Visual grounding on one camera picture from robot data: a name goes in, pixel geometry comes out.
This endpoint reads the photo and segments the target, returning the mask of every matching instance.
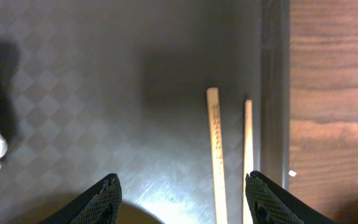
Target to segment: black object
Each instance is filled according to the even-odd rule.
[[[41,223],[117,223],[122,203],[117,174],[109,174]]]
[[[254,223],[335,223],[257,171],[246,177],[246,196]]]

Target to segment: brown wooden surface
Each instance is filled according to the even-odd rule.
[[[358,219],[358,0],[292,0],[290,178],[299,199]]]

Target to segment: checkered pattern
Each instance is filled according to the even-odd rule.
[[[21,140],[0,171],[0,223],[36,222],[112,172],[124,201],[164,222],[214,223],[206,88],[194,105],[158,109],[142,86],[148,49],[197,49],[206,2],[0,0],[0,40],[20,53]],[[243,104],[226,97],[239,105],[221,108],[228,215],[239,223]]]

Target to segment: wooden stick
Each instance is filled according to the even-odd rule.
[[[224,185],[221,114],[218,88],[206,91],[209,135],[211,137],[212,172],[214,177],[215,214],[217,224],[227,224],[226,188]]]
[[[242,223],[252,223],[246,197],[246,175],[254,170],[254,144],[252,135],[252,100],[246,101],[244,125],[244,171],[242,177]]]

